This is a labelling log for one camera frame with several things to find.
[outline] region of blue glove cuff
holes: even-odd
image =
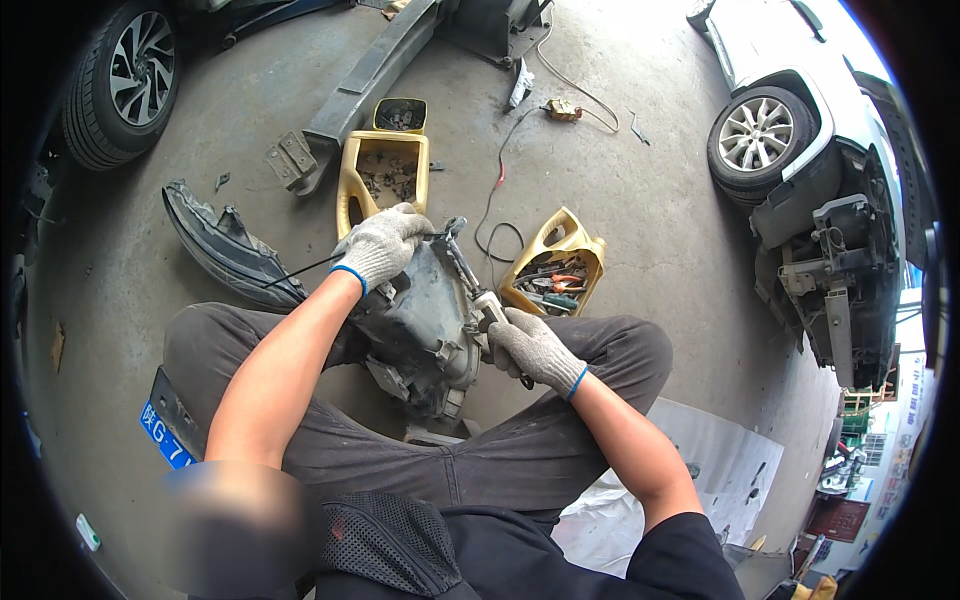
[[[330,272],[333,273],[334,271],[346,271],[347,273],[354,274],[358,279],[360,279],[360,285],[363,286],[363,296],[361,296],[361,298],[364,298],[367,295],[367,280],[364,279],[362,276],[360,276],[359,273],[357,273],[347,265],[334,265],[330,267]]]
[[[573,395],[577,393],[577,387],[580,386],[580,382],[584,380],[584,375],[587,374],[587,367],[584,367],[583,372],[580,373],[580,376],[577,377],[577,380],[573,382],[573,387],[570,388],[570,393],[564,398],[565,401],[569,402]]]

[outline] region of hand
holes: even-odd
[[[330,271],[343,269],[360,279],[363,295],[384,281],[400,275],[425,233],[430,221],[410,203],[400,203],[355,226],[334,252],[346,252]]]
[[[510,323],[493,323],[487,331],[493,363],[511,377],[525,372],[569,401],[587,373],[587,362],[574,356],[539,317],[517,308],[503,312]]]

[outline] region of orange-handled pliers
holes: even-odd
[[[552,275],[550,277],[534,279],[532,283],[538,287],[553,287],[553,291],[556,294],[562,294],[563,292],[585,292],[587,290],[583,285],[572,286],[570,284],[564,284],[564,281],[576,281],[580,284],[584,282],[576,275]]]

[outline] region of dark gray pants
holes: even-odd
[[[282,318],[206,303],[184,308],[167,327],[165,369],[203,431],[230,378]],[[633,317],[546,322],[588,362],[590,372],[640,413],[650,409],[673,364],[673,348],[658,326]],[[362,362],[365,353],[362,336],[345,325],[324,368]],[[480,436],[448,447],[379,435],[314,396],[283,457],[283,470],[318,497],[393,492],[440,508],[491,505],[538,520],[555,518],[607,467],[576,411],[554,392]]]

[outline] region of license plate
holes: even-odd
[[[166,423],[156,414],[154,405],[150,403],[149,398],[147,398],[147,403],[143,405],[143,410],[140,411],[140,425],[171,467],[186,467],[197,462],[197,459],[190,456],[180,440],[170,432]]]

